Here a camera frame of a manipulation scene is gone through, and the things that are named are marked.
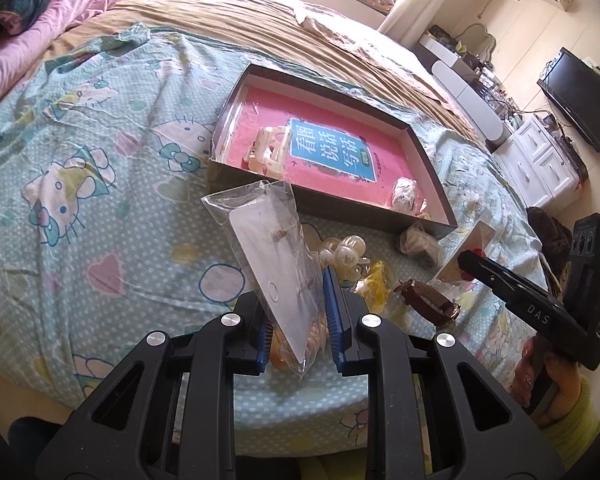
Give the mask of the person's right hand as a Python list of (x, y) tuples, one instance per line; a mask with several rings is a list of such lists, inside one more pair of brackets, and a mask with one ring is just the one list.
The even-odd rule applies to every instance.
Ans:
[(558, 356), (540, 336), (522, 348), (509, 392), (541, 428), (565, 418), (581, 394), (579, 365)]

